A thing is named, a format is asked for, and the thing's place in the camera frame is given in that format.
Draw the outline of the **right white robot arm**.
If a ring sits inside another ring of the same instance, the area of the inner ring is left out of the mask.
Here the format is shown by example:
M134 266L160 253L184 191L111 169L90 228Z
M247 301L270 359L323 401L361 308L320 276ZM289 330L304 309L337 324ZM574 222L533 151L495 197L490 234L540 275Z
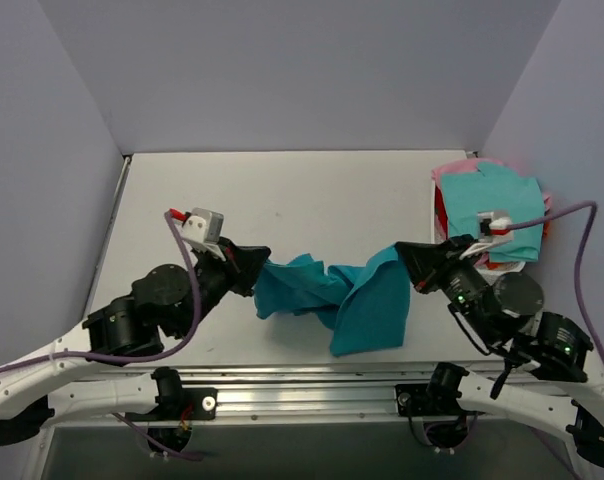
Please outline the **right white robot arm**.
M541 286L527 274L508 272L488 283L474 265L476 244L462 235L394 246L415 290L442 292L476 349L504 362L495 379L438 363L427 403L437 412L498 415L570 440L582 459L604 469L604 361L593 339L546 310Z

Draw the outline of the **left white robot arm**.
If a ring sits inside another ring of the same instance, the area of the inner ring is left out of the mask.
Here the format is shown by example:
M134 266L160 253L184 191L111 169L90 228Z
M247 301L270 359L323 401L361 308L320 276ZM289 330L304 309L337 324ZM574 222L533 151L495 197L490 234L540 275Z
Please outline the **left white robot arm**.
M179 373L159 367L115 381L94 381L106 366L154 362L163 337L186 340L223 297L253 294L271 251L221 240L222 255L199 252L188 267L164 264L133 282L129 294L91 313L66 334L0 366L0 446L49 426L103 414L176 420L198 404Z

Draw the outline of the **teal t-shirt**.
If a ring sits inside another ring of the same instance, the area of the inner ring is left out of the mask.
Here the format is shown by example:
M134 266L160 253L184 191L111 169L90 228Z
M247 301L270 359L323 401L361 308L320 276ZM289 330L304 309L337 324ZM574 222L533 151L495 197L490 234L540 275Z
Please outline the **teal t-shirt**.
M335 357L399 348L411 305L410 277L393 246L365 265L325 265L311 254L267 262L254 287L256 315L314 314L333 332Z

